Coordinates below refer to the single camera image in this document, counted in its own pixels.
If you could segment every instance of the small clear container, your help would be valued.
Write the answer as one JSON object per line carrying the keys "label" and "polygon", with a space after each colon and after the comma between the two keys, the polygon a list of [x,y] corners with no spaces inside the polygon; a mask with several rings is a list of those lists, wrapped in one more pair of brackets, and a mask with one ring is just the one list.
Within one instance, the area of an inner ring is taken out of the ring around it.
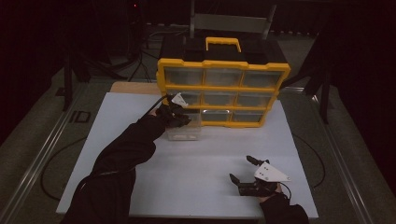
{"label": "small clear container", "polygon": [[184,90],[167,90],[168,94],[176,95],[181,93],[184,101],[189,105],[199,105],[201,102],[201,92],[200,91],[184,91]]}
{"label": "small clear container", "polygon": [[202,110],[202,121],[228,121],[231,110]]}
{"label": "small clear container", "polygon": [[260,122],[264,115],[263,110],[235,110],[233,112],[234,122]]}
{"label": "small clear container", "polygon": [[204,91],[204,105],[233,105],[236,91]]}
{"label": "small clear container", "polygon": [[280,71],[246,71],[243,87],[274,88],[279,81]]}
{"label": "small clear container", "polygon": [[202,85],[204,69],[188,67],[165,67],[165,83],[175,85]]}
{"label": "small clear container", "polygon": [[234,68],[207,68],[205,70],[206,86],[239,86],[242,70]]}
{"label": "small clear container", "polygon": [[180,128],[166,130],[168,139],[171,141],[196,141],[201,137],[201,114],[199,110],[186,110],[191,122]]}
{"label": "small clear container", "polygon": [[258,106],[266,107],[273,97],[270,92],[247,92],[241,91],[238,93],[236,104],[238,106]]}

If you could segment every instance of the yellow organizer box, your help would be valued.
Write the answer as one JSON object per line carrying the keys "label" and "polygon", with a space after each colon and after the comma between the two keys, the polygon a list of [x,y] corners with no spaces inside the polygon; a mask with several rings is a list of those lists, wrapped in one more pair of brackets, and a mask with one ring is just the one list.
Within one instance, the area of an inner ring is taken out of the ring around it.
{"label": "yellow organizer box", "polygon": [[261,127],[290,67],[275,41],[166,37],[158,61],[162,95],[181,92],[203,126]]}

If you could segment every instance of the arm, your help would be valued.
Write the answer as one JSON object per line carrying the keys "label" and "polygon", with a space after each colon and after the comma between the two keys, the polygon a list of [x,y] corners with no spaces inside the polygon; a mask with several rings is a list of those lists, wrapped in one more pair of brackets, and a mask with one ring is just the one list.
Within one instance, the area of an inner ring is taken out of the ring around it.
{"label": "arm", "polygon": [[264,212],[267,224],[308,224],[308,216],[305,210],[299,205],[290,205],[290,200],[282,193],[278,184],[274,195],[260,197],[260,207]]}
{"label": "arm", "polygon": [[76,189],[62,223],[127,223],[134,168],[151,158],[153,141],[164,131],[163,120],[147,115],[105,147]]}

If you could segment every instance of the hand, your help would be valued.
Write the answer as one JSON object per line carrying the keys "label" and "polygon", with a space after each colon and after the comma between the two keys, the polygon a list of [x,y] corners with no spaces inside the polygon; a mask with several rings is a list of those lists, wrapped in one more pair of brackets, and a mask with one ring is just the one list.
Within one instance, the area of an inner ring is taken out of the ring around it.
{"label": "hand", "polygon": [[182,112],[183,107],[180,105],[174,106],[173,108],[169,105],[160,105],[156,110],[157,117],[165,122],[166,128],[176,128],[188,125],[191,121],[189,116],[179,114]]}
{"label": "hand", "polygon": [[[280,187],[280,184],[279,184],[279,183],[277,183],[277,188],[276,188],[275,191],[278,192],[278,193],[281,193],[281,192],[282,192],[282,188]],[[258,199],[259,199],[259,202],[260,202],[260,203],[263,203],[263,202],[267,201],[269,198],[271,198],[271,197],[273,197],[273,196],[275,196],[275,195],[276,195],[276,193],[274,193],[273,195],[268,196],[268,197],[259,197]]]}

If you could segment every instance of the wire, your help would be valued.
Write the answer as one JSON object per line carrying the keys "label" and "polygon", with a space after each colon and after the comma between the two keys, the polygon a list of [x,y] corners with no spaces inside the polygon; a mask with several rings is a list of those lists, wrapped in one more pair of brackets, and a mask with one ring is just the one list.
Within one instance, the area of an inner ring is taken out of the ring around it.
{"label": "wire", "polygon": [[324,178],[326,177],[326,167],[325,167],[325,165],[324,165],[324,162],[323,162],[322,158],[319,156],[319,154],[317,153],[317,151],[314,150],[314,149],[311,147],[311,145],[309,145],[302,137],[298,136],[298,135],[295,134],[295,133],[291,133],[291,135],[293,135],[294,137],[300,139],[300,141],[304,142],[307,146],[309,146],[309,148],[311,148],[312,151],[314,151],[315,155],[317,155],[318,160],[320,161],[320,164],[321,164],[321,167],[322,167],[322,173],[323,173],[323,175],[322,175],[322,178],[320,179],[320,181],[319,181],[316,185],[314,185],[314,186],[312,187],[313,189],[314,189],[314,188],[317,188],[318,186],[320,186],[320,185],[323,183]]}
{"label": "wire", "polygon": [[218,14],[218,10],[219,10],[220,4],[221,4],[221,2],[218,1],[218,5],[216,6],[215,12],[213,12],[213,14],[215,14],[215,15]]}
{"label": "wire", "polygon": [[154,35],[168,35],[168,34],[177,34],[177,35],[179,35],[180,33],[184,33],[184,32],[187,32],[187,31],[189,31],[189,29],[184,29],[184,30],[181,30],[181,31],[159,31],[159,32],[152,33],[148,37],[152,37]]}
{"label": "wire", "polygon": [[134,63],[136,63],[136,58],[130,59],[125,63],[110,65],[107,68],[111,69],[112,71],[118,72],[118,71],[124,70],[124,69],[134,65]]}
{"label": "wire", "polygon": [[139,55],[139,64],[137,65],[136,69],[132,72],[132,74],[128,77],[127,81],[130,82],[134,75],[136,75],[137,71],[139,70],[140,65],[142,65],[142,54]]}
{"label": "wire", "polygon": [[143,115],[143,117],[145,117],[149,112],[151,112],[152,109],[154,109],[155,106],[157,106],[157,104],[159,104],[163,99],[165,99],[167,97],[167,95],[161,97],[157,102],[155,102],[155,104],[148,110],[148,112],[146,112],[145,115]]}
{"label": "wire", "polygon": [[206,14],[209,14],[209,13],[210,13],[210,10],[212,10],[212,7],[213,7],[215,4],[219,4],[219,1],[214,1],[214,2],[212,2],[212,5],[210,5],[210,8],[206,11]]}
{"label": "wire", "polygon": [[291,190],[289,189],[289,187],[287,185],[285,185],[284,183],[280,182],[280,184],[283,185],[286,189],[288,189],[288,191],[289,191],[289,200],[291,200]]}
{"label": "wire", "polygon": [[44,191],[44,193],[45,193],[48,197],[50,197],[51,199],[53,199],[53,200],[55,200],[55,201],[58,201],[58,202],[61,200],[60,198],[58,198],[58,197],[53,196],[52,194],[50,194],[50,193],[47,191],[47,189],[45,188],[45,186],[44,186],[44,174],[46,173],[46,170],[47,170],[47,168],[48,168],[50,162],[51,162],[56,156],[58,156],[59,153],[63,152],[65,149],[67,149],[67,148],[69,148],[69,147],[71,147],[71,146],[73,146],[73,145],[75,145],[75,144],[77,144],[77,143],[79,143],[79,142],[81,142],[81,141],[87,139],[87,137],[88,137],[88,136],[82,137],[82,138],[80,138],[80,139],[78,139],[78,140],[76,140],[76,141],[70,143],[69,145],[66,145],[66,146],[62,147],[62,148],[59,149],[57,152],[55,152],[55,153],[49,158],[49,160],[46,162],[46,164],[44,165],[43,171],[41,172],[41,176],[40,176],[40,187],[41,187],[41,189]]}
{"label": "wire", "polygon": [[149,77],[149,70],[148,70],[148,68],[147,68],[146,65],[143,64],[143,63],[142,63],[142,66],[143,66],[143,69],[145,70],[145,77],[146,77],[146,80],[147,80],[149,83],[151,83],[152,81],[151,81],[151,78]]}
{"label": "wire", "polygon": [[150,54],[150,53],[147,53],[147,52],[145,52],[145,51],[143,51],[143,50],[142,50],[142,52],[143,52],[144,54],[150,56],[150,57],[153,58],[153,59],[159,59],[158,57],[156,57],[156,56],[154,56],[154,55],[152,55],[152,54]]}

